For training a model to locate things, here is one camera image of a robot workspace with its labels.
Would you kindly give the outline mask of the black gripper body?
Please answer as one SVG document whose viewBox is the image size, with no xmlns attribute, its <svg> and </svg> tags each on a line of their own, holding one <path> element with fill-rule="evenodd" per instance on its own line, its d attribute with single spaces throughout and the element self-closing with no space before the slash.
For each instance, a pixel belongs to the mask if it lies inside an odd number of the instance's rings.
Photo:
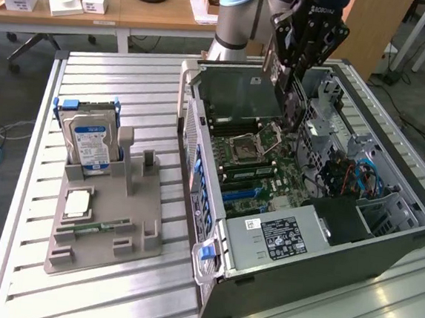
<svg viewBox="0 0 425 318">
<path fill-rule="evenodd" d="M 296 40 L 300 44 L 300 55 L 310 32 L 318 31 L 320 25 L 335 24 L 343 20 L 346 0 L 295 0 L 292 24 Z"/>
</svg>

